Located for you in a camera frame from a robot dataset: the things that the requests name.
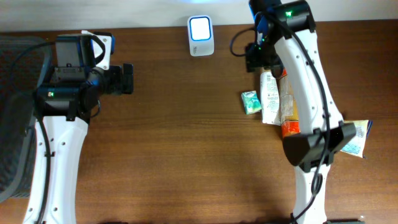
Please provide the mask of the white tube with tan cap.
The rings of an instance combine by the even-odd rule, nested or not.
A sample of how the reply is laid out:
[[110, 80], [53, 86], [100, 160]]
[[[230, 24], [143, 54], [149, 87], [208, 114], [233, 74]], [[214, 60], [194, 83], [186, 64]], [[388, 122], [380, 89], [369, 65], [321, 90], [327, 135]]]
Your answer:
[[261, 71], [260, 95], [262, 122], [280, 126], [279, 91], [276, 79], [270, 70]]

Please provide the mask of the small teal tissue pack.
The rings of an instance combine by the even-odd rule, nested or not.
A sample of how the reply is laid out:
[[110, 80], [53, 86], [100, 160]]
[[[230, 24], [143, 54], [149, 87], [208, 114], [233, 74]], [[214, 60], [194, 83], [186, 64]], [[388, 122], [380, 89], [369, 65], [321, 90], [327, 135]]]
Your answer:
[[241, 93], [241, 98], [246, 114], [254, 114], [262, 109], [256, 91], [245, 91]]

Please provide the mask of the yellow snack bag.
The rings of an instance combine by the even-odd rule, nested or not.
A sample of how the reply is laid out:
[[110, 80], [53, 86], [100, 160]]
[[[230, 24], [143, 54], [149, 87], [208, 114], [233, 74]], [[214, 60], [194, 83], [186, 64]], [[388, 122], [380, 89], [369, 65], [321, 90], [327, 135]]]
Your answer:
[[345, 145], [341, 152], [350, 154], [352, 156], [365, 158], [363, 152], [366, 140], [369, 136], [370, 130], [373, 125], [372, 120], [357, 120], [357, 121], [347, 121], [347, 123], [353, 123], [356, 128], [355, 137]]

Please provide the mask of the orange spaghetti packet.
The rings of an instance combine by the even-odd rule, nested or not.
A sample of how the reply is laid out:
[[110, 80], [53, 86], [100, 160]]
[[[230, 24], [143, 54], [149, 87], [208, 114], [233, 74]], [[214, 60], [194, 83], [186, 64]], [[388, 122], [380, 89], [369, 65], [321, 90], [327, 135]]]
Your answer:
[[277, 80], [277, 84], [280, 100], [280, 126], [282, 137], [285, 138], [300, 133], [297, 103], [286, 69], [283, 69], [282, 76]]

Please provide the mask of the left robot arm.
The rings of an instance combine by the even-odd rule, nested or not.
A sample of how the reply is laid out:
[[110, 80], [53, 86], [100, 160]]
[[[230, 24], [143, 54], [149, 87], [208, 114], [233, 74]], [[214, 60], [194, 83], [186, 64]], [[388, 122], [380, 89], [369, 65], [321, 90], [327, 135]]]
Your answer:
[[130, 95], [134, 67], [111, 65], [109, 32], [59, 35], [52, 43], [57, 65], [33, 91], [37, 141], [32, 187], [24, 223], [76, 223], [80, 154], [91, 111], [102, 95]]

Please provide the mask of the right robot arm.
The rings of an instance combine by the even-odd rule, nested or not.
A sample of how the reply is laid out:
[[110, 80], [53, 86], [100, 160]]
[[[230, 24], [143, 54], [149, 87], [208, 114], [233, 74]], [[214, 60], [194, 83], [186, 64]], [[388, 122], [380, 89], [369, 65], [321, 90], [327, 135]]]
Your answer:
[[250, 0], [255, 42], [246, 47], [247, 70], [284, 67], [298, 109], [300, 132], [282, 140], [295, 171], [291, 223], [328, 223], [326, 179], [337, 152], [356, 135], [335, 105], [318, 53], [316, 24], [306, 1]]

